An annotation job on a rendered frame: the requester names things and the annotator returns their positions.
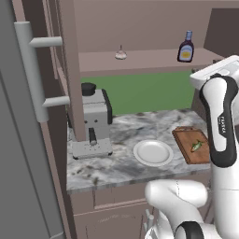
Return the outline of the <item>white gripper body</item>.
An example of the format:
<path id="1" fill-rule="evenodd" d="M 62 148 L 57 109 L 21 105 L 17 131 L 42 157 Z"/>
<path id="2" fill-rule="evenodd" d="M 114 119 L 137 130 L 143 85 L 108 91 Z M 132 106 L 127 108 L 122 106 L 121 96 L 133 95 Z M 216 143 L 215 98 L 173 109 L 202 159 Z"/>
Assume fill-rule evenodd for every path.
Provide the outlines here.
<path id="1" fill-rule="evenodd" d="M 239 56 L 232 55 L 191 74 L 190 83 L 199 90 L 214 74 L 232 77 L 239 84 Z"/>

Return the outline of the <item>dark condiment bottle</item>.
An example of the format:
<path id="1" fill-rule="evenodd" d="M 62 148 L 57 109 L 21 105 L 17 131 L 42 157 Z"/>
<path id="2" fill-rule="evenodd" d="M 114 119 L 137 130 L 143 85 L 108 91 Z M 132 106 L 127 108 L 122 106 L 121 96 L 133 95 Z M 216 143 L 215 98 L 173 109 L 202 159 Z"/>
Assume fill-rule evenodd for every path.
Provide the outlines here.
<path id="1" fill-rule="evenodd" d="M 190 63 L 194 54 L 194 45 L 191 41 L 192 30 L 186 32 L 185 40 L 180 44 L 177 60 L 182 63 Z"/>

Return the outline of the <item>brown cabinet door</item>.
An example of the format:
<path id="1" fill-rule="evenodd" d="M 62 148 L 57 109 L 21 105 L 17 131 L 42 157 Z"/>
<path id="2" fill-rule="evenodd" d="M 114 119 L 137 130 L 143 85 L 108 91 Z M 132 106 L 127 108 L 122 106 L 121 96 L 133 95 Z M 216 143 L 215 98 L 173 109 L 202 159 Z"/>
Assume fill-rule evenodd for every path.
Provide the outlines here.
<path id="1" fill-rule="evenodd" d="M 70 96 L 71 123 L 78 142 L 86 140 L 80 71 L 77 51 L 77 31 L 74 0 L 59 0 L 63 53 L 67 74 L 67 89 Z"/>
<path id="2" fill-rule="evenodd" d="M 204 48 L 222 57 L 239 56 L 239 8 L 213 8 Z"/>

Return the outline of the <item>wooden cutting board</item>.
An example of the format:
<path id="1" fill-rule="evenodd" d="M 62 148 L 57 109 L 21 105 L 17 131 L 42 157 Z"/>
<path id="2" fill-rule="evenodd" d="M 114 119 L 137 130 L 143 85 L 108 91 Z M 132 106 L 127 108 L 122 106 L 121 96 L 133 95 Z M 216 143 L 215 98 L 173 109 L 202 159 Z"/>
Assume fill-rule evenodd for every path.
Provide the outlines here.
<path id="1" fill-rule="evenodd" d="M 210 163 L 208 140 L 202 130 L 193 126 L 178 126 L 172 131 L 172 135 L 187 164 Z M 202 146 L 195 152 L 191 152 L 192 144 L 198 140 L 203 142 Z"/>

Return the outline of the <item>green fish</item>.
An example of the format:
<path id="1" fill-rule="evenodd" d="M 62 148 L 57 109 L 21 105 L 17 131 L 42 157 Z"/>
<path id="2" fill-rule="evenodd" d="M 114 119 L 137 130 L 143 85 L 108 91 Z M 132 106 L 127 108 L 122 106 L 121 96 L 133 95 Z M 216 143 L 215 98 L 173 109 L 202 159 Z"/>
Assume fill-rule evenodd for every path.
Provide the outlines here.
<path id="1" fill-rule="evenodd" d="M 195 152 L 202 146 L 203 142 L 198 140 L 196 143 L 192 144 L 192 147 L 190 149 L 191 152 Z"/>

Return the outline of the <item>white plate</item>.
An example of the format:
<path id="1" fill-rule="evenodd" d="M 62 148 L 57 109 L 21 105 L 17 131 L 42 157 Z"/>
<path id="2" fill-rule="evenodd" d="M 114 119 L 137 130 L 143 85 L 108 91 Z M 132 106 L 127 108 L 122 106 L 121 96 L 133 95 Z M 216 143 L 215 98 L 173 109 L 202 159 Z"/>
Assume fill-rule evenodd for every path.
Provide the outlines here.
<path id="1" fill-rule="evenodd" d="M 170 146 L 158 140 L 143 140 L 134 146 L 135 158 L 142 164 L 150 167 L 161 167 L 174 158 Z"/>

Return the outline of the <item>white garlic bulb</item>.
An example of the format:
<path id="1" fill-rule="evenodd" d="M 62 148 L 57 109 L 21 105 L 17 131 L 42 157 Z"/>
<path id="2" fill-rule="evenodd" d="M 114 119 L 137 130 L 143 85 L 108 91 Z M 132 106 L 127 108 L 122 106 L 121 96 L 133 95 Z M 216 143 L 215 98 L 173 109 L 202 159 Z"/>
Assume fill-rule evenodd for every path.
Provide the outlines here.
<path id="1" fill-rule="evenodd" d="M 122 46 L 119 46 L 119 50 L 115 54 L 117 60 L 125 60 L 127 58 L 127 53 L 122 50 Z"/>

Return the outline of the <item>grey coffee machine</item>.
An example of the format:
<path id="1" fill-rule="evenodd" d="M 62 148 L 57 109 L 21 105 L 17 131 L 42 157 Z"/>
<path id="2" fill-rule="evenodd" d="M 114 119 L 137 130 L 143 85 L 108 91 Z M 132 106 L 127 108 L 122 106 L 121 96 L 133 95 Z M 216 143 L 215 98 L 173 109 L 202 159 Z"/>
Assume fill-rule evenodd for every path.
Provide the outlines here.
<path id="1" fill-rule="evenodd" d="M 90 82 L 81 84 L 86 140 L 72 143 L 73 158 L 89 159 L 110 156 L 113 149 L 109 139 L 112 106 L 104 89 L 97 90 Z"/>

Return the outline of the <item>brown drawer front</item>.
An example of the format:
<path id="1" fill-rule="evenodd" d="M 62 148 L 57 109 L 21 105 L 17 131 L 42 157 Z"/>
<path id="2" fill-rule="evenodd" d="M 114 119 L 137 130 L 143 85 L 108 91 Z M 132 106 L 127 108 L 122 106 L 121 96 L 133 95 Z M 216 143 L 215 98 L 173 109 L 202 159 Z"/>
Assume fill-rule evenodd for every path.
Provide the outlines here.
<path id="1" fill-rule="evenodd" d="M 95 209 L 145 201 L 145 183 L 96 190 L 93 193 Z"/>

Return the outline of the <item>brown base cupboard door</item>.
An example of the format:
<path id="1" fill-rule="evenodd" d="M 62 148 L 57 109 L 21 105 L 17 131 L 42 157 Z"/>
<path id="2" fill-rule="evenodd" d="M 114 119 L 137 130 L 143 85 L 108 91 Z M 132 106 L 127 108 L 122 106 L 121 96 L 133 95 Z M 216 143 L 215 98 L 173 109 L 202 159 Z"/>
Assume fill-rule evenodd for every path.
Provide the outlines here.
<path id="1" fill-rule="evenodd" d="M 76 215 L 77 239 L 144 239 L 147 209 L 154 213 L 152 206 L 141 202 Z"/>

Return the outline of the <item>grey fridge door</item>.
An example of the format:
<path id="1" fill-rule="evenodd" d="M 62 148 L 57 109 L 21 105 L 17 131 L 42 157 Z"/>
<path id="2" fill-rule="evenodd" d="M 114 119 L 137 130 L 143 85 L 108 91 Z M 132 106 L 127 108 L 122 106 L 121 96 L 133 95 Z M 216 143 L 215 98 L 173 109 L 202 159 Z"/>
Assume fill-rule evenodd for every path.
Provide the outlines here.
<path id="1" fill-rule="evenodd" d="M 0 0 L 0 239 L 66 239 L 11 0 Z"/>

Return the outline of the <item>brown wall cabinet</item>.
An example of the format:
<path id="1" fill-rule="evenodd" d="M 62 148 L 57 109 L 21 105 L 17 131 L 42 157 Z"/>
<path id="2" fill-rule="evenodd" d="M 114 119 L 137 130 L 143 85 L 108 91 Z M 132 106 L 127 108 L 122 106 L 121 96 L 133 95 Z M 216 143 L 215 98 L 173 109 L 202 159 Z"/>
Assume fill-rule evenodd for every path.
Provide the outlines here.
<path id="1" fill-rule="evenodd" d="M 213 8 L 239 0 L 74 0 L 79 69 L 83 77 L 170 72 L 204 67 L 222 56 L 204 48 Z M 192 30 L 190 63 L 177 60 Z M 125 60 L 117 60 L 122 46 Z"/>

